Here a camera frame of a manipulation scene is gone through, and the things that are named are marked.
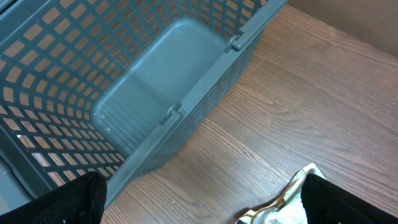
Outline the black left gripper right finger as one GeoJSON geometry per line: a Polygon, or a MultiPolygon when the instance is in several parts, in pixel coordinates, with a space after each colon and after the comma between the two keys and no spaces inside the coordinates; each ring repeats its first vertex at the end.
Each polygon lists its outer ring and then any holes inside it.
{"type": "Polygon", "coordinates": [[[397,224],[397,217],[316,174],[306,176],[301,199],[308,224],[397,224]]]}

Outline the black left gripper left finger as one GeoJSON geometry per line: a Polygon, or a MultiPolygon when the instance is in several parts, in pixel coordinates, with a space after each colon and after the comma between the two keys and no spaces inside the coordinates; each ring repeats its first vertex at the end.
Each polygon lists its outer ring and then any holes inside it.
{"type": "Polygon", "coordinates": [[[91,171],[1,215],[1,223],[100,223],[106,193],[106,179],[91,171]]]}

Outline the brown cookie bag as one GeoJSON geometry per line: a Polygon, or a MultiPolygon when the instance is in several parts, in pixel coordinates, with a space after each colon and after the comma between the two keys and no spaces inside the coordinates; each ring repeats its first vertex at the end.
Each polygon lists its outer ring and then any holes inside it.
{"type": "Polygon", "coordinates": [[[307,224],[307,215],[301,199],[302,186],[309,174],[325,178],[319,168],[310,163],[300,169],[282,193],[270,204],[255,210],[248,210],[239,217],[236,224],[307,224]]]}

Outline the grey plastic shopping basket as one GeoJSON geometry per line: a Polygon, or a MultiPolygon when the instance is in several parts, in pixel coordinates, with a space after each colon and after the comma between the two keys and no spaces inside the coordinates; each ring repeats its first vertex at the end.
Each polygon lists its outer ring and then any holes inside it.
{"type": "Polygon", "coordinates": [[[1,2],[1,212],[87,172],[113,203],[244,73],[281,0],[1,2]]]}

